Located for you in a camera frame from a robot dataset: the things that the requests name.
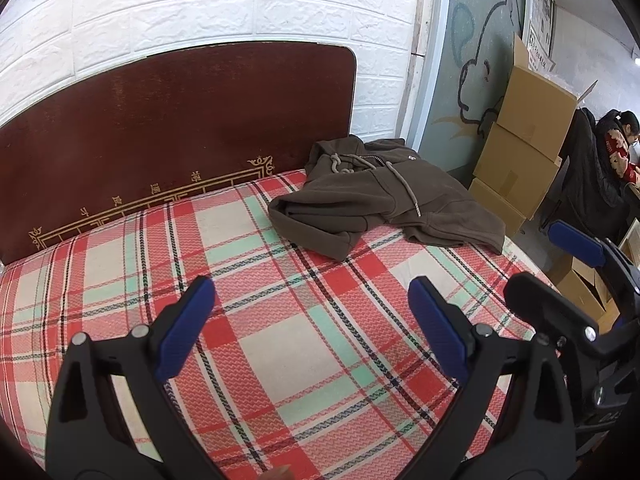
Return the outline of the brown hoodie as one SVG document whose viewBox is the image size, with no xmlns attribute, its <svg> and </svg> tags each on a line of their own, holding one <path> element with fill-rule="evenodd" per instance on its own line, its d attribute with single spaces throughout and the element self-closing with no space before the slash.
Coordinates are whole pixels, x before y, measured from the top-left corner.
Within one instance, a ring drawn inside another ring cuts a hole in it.
<svg viewBox="0 0 640 480">
<path fill-rule="evenodd" d="M 343 261 L 364 233 L 394 226 L 411 243 L 502 253 L 504 222 L 401 139 L 319 141 L 305 174 L 300 190 L 268 206 L 273 227 L 297 246 Z"/>
</svg>

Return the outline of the open cardboard box on floor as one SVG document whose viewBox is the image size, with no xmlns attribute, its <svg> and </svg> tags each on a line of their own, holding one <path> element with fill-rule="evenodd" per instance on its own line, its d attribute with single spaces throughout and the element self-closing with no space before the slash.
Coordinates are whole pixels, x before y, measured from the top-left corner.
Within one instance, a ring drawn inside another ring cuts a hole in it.
<svg viewBox="0 0 640 480">
<path fill-rule="evenodd" d="M 598 323 L 601 334 L 612 330 L 620 311 L 596 270 L 573 256 L 564 255 L 547 276 L 566 299 Z"/>
</svg>

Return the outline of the black office chair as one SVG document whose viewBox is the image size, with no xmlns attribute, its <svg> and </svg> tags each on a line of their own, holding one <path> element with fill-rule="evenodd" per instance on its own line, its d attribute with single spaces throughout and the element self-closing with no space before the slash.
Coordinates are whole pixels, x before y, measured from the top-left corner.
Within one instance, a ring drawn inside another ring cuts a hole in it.
<svg viewBox="0 0 640 480">
<path fill-rule="evenodd" d="M 619 243 L 629 226 L 630 208 L 624 186 L 600 162 L 595 126 L 588 108 L 576 110 L 560 153 L 568 162 L 560 197 L 540 229 L 562 220 L 590 236 Z"/>
</svg>

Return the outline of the bottom cardboard box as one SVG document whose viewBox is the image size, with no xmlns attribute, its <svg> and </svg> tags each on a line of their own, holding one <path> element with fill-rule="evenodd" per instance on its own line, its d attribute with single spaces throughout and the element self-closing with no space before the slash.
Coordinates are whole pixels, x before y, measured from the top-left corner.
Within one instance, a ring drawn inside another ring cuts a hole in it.
<svg viewBox="0 0 640 480">
<path fill-rule="evenodd" d="M 469 188 L 473 197 L 499 217 L 506 226 L 506 236 L 513 238 L 525 222 L 525 217 L 482 180 L 474 178 Z"/>
</svg>

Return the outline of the middle cardboard box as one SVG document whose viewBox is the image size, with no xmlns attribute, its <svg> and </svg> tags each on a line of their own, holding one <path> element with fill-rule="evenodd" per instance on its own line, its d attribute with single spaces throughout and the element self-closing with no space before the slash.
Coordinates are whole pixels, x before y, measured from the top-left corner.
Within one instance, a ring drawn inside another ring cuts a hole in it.
<svg viewBox="0 0 640 480">
<path fill-rule="evenodd" d="M 487 184 L 526 219 L 533 219 L 562 165 L 496 122 L 491 126 L 474 177 Z"/>
</svg>

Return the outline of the seated person in background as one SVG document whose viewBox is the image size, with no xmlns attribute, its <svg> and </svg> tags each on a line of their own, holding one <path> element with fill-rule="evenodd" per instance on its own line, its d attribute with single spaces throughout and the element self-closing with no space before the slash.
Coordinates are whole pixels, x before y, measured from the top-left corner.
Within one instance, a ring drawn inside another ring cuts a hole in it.
<svg viewBox="0 0 640 480">
<path fill-rule="evenodd" d="M 597 123 L 601 162 L 633 188 L 639 187 L 639 168 L 631 160 L 630 147 L 639 139 L 639 121 L 631 110 L 609 110 Z"/>
</svg>

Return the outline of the top cardboard box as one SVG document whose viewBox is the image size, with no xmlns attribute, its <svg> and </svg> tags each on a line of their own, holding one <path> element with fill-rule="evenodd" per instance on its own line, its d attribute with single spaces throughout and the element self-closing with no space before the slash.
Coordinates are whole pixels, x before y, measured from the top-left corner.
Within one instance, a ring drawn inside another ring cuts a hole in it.
<svg viewBox="0 0 640 480">
<path fill-rule="evenodd" d="M 598 81 L 577 91 L 562 78 L 529 68 L 529 50 L 513 36 L 513 67 L 497 124 L 548 159 L 560 154 L 574 111 Z"/>
</svg>

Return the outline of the red plaid bed sheet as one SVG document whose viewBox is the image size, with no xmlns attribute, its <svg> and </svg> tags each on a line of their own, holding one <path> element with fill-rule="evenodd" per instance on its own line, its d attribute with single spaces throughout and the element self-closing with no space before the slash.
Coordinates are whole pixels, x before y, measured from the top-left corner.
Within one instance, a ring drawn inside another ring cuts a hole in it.
<svg viewBox="0 0 640 480">
<path fill-rule="evenodd" d="M 299 479 L 401 472 L 456 391 L 408 307 L 416 276 L 472 322 L 530 336 L 502 296 L 511 275 L 537 272 L 517 244 L 422 246 L 381 226 L 336 262 L 268 218 L 270 200 L 304 180 L 291 171 L 147 209 L 6 267 L 1 416 L 35 460 L 70 338 L 125 335 L 199 275 L 215 283 L 215 309 L 167 390 L 232 479 L 277 466 Z"/>
</svg>

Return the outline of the dark red wooden headboard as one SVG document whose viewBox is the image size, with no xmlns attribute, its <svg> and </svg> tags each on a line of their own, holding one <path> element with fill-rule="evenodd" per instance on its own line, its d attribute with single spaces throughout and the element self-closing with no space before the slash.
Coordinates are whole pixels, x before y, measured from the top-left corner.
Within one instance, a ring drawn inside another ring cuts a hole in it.
<svg viewBox="0 0 640 480">
<path fill-rule="evenodd" d="M 349 48 L 247 41 L 152 55 L 1 129 L 1 260 L 145 208 L 304 166 L 347 136 Z"/>
</svg>

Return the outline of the white wall poster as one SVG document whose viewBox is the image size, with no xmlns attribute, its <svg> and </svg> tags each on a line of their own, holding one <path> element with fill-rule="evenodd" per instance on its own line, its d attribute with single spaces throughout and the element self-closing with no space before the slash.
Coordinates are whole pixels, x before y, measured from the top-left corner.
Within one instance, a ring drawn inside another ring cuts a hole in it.
<svg viewBox="0 0 640 480">
<path fill-rule="evenodd" d="M 528 66 L 538 73 L 554 70 L 551 51 L 554 33 L 554 0 L 525 0 L 523 42 L 528 51 Z"/>
</svg>

